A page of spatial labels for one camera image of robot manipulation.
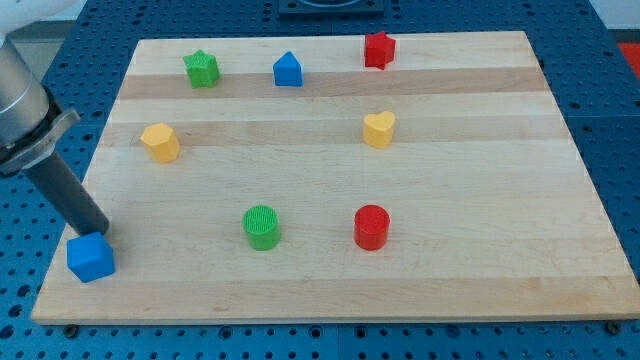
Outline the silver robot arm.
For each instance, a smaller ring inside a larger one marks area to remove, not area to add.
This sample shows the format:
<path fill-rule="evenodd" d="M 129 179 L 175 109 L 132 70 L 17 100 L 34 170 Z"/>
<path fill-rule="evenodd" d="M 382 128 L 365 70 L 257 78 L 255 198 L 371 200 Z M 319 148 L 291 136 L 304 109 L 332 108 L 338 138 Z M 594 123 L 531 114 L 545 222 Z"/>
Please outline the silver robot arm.
<path fill-rule="evenodd" d="M 9 0 L 1 3 L 1 175 L 10 177 L 52 154 L 55 143 L 80 117 L 63 111 L 8 35 L 61 12 L 74 0 Z"/>

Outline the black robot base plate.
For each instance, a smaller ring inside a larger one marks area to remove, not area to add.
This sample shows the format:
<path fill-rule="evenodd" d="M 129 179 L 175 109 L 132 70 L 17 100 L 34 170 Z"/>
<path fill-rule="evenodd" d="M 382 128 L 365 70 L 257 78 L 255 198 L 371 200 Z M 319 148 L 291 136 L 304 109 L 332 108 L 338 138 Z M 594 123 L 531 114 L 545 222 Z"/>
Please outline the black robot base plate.
<path fill-rule="evenodd" d="M 277 17 L 382 15 L 386 3 L 386 0 L 278 0 Z"/>

